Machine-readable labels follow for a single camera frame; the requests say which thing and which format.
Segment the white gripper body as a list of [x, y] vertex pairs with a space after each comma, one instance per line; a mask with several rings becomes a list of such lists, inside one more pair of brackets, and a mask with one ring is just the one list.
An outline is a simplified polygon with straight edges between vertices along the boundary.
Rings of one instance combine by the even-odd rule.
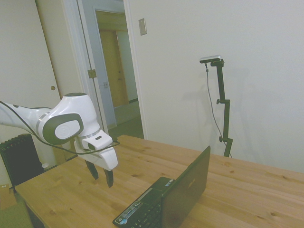
[[79, 157], [93, 163], [94, 165], [97, 165], [103, 169], [106, 169], [108, 171], [113, 170], [118, 165], [118, 160], [116, 156], [116, 152], [114, 148], [109, 148], [106, 150], [103, 150], [101, 152], [94, 152], [91, 154], [84, 154], [85, 151], [82, 150], [80, 147], [78, 147], [78, 144], [76, 141], [74, 141], [75, 150], [77, 153], [80, 153]]

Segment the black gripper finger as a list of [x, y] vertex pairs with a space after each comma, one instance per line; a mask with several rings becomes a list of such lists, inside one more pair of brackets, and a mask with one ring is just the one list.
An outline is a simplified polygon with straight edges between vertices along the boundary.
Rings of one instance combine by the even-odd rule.
[[105, 173], [105, 176], [106, 176], [106, 182], [107, 182], [107, 185], [109, 188], [111, 188], [114, 184], [114, 174], [113, 174], [113, 171], [109, 171], [107, 169], [104, 169], [104, 173]]
[[85, 160], [85, 162], [86, 162], [86, 165], [87, 165], [91, 175], [93, 176], [93, 178], [95, 180], [97, 180], [99, 178], [99, 174], [98, 174], [98, 171], [97, 171], [95, 165], [87, 160]]

